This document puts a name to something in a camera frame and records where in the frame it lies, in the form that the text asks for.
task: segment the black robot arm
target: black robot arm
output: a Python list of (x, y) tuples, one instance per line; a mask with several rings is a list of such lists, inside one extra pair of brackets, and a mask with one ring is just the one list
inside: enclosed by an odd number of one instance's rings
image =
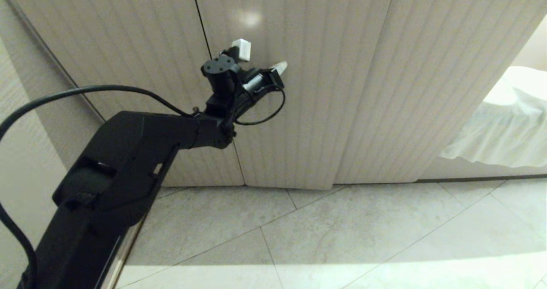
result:
[(235, 136), (234, 122), (269, 92), (282, 91), (277, 69), (244, 71), (238, 48), (223, 53), (201, 68), (213, 88), (204, 112), (119, 112), (99, 128), (53, 194), (57, 211), (35, 251), (37, 274), (18, 288), (99, 288), (178, 151), (224, 149)]

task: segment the cable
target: cable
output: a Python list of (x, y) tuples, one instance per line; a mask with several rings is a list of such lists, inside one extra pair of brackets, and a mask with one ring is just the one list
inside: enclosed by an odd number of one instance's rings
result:
[(239, 125), (258, 125), (258, 124), (261, 124), (261, 123), (265, 123), (266, 121), (272, 119), (273, 117), (275, 117), (277, 114), (279, 114), (279, 112), (281, 111), (281, 109), (283, 108), (283, 106), (285, 105), (285, 92), (283, 91), (283, 89), (279, 86), (275, 86), (277, 88), (277, 90), (275, 91), (280, 91), (281, 94), (283, 94), (283, 101), (281, 102), (281, 105), (279, 106), (279, 108), (273, 113), (271, 114), (270, 116), (266, 117), (265, 119), (262, 119), (262, 120), (259, 120), (259, 121), (255, 121), (255, 122), (252, 122), (252, 123), (245, 123), (245, 122), (240, 122), (238, 120), (235, 120), (234, 123), (235, 124), (239, 124)]
[[(130, 91), (130, 92), (136, 92), (137, 94), (146, 94), (147, 96), (151, 96), (152, 98), (156, 99), (158, 102), (170, 108), (174, 112), (182, 116), (192, 117), (191, 115), (186, 114), (186, 112), (183, 112), (182, 110), (176, 108), (176, 106), (170, 104), (169, 102), (167, 102), (160, 96), (156, 95), (155, 93), (142, 88), (121, 86), (121, 85), (88, 86), (88, 87), (66, 90), (63, 92), (59, 92), (57, 94), (52, 94), (46, 97), (38, 98), (36, 100), (33, 100), (21, 106), (15, 112), (12, 112), (12, 114), (10, 114), (10, 116), (8, 116), (8, 118), (6, 118), (4, 122), (0, 124), (0, 141), (2, 141), (2, 138), (4, 137), (8, 129), (12, 126), (12, 124), (14, 124), (19, 118), (21, 118), (21, 116), (25, 115), (27, 112), (30, 112), (31, 110), (39, 106), (42, 106), (49, 102), (53, 102), (55, 100), (74, 96), (77, 94), (85, 94), (87, 92), (96, 92), (96, 91)], [(32, 244), (30, 243), (27, 236), (23, 233), (23, 231), (21, 231), (21, 229), (17, 226), (17, 224), (15, 224), (15, 222), (8, 215), (8, 213), (6, 212), (6, 210), (4, 209), (1, 203), (0, 203), (0, 221), (2, 221), (2, 223), (6, 226), (6, 228), (8, 228), (8, 230), (11, 231), (11, 233), (19, 241), (19, 243), (25, 250), (25, 254), (27, 255), (27, 258), (29, 260), (29, 268), (27, 270), (28, 273), (27, 274), (26, 272), (23, 273), (21, 277), (23, 287), (27, 289), (35, 289), (36, 276), (38, 274), (38, 262), (36, 258), (36, 252), (34, 248), (32, 247)]]

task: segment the white sheet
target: white sheet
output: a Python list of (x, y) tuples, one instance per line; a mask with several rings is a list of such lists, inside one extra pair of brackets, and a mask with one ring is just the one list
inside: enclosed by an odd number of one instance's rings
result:
[(547, 165), (547, 72), (509, 67), (440, 156), (511, 168)]

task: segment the tiled floor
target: tiled floor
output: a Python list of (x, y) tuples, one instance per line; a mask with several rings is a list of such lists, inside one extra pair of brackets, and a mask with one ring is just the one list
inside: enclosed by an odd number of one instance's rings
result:
[(547, 179), (165, 190), (125, 289), (547, 289)]

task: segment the beige cabinet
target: beige cabinet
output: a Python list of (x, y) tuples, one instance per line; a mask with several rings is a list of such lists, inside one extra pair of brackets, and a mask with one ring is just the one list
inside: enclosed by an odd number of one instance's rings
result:
[[(35, 30), (78, 86), (146, 88), (191, 112), (211, 94), (201, 75), (209, 52), (194, 0), (16, 0)], [(127, 92), (87, 95), (108, 119), (121, 110), (170, 111)], [(234, 146), (183, 150), (164, 185), (244, 183)]]
[[(547, 13), (547, 0), (16, 1), (77, 85), (149, 88), (186, 111), (211, 92), (199, 67), (235, 39), (252, 42), (245, 67), (287, 61), (280, 114), (238, 126), (225, 150), (181, 151), (166, 184), (305, 189), (416, 180)], [(105, 118), (165, 111), (88, 98)]]

